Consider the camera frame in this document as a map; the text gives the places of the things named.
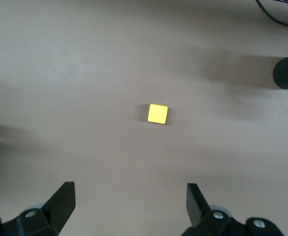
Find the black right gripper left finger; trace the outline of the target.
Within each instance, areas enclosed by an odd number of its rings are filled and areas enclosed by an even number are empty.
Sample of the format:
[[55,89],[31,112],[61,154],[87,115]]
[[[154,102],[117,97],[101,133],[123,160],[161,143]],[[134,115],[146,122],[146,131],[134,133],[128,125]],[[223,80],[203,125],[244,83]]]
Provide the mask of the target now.
[[4,223],[0,218],[0,236],[58,236],[75,206],[75,183],[65,182],[45,204]]

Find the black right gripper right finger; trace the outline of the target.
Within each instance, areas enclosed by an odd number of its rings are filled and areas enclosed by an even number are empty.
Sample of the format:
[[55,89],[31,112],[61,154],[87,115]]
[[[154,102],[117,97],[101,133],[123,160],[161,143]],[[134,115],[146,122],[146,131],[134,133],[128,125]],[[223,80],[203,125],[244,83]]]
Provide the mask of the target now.
[[184,236],[282,236],[282,231],[271,221],[251,217],[242,224],[223,207],[210,206],[198,185],[187,184],[186,209],[191,227]]

